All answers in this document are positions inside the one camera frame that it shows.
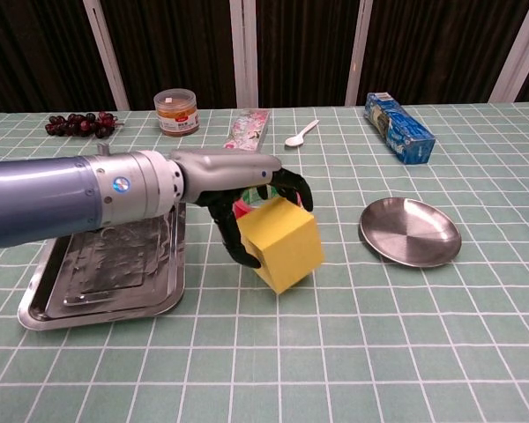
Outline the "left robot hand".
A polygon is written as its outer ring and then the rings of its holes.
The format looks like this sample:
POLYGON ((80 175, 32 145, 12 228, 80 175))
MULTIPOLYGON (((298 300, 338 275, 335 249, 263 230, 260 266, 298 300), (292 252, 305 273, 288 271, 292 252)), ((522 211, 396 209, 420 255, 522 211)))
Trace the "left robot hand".
POLYGON ((185 203, 205 207, 220 230, 224 247, 237 263, 258 269, 261 263, 247 252, 233 212, 242 193, 256 188, 266 197, 269 185, 293 204, 313 210, 313 196, 305 179, 283 167, 272 155, 235 149, 178 149, 169 158, 182 171, 185 203))

